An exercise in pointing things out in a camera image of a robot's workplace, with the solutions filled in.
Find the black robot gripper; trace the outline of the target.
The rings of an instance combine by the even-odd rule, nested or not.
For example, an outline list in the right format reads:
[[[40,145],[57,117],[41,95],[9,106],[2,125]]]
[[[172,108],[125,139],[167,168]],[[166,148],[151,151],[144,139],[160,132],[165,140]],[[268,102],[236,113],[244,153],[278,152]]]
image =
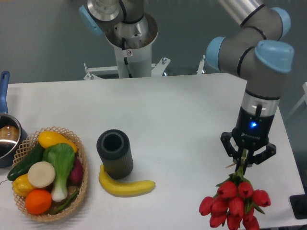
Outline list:
[[[243,149],[247,149],[247,156],[244,163],[244,172],[253,164],[259,165],[276,154],[276,146],[269,143],[269,132],[272,126],[274,115],[257,117],[240,107],[237,122],[232,132],[223,132],[220,140],[227,155],[233,158],[236,164],[235,172],[241,165]],[[234,139],[238,150],[231,144]],[[266,147],[264,151],[254,155],[254,152]]]

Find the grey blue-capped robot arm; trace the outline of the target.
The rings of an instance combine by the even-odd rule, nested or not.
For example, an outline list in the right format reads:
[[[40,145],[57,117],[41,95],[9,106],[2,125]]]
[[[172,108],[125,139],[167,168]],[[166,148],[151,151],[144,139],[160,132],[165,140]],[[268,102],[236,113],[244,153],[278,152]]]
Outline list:
[[[276,154],[269,131],[292,68],[294,48],[282,42],[291,27],[288,13],[261,0],[222,0],[240,25],[233,38],[216,37],[206,50],[209,66],[244,79],[246,88],[236,126],[221,142],[237,169],[245,170]]]

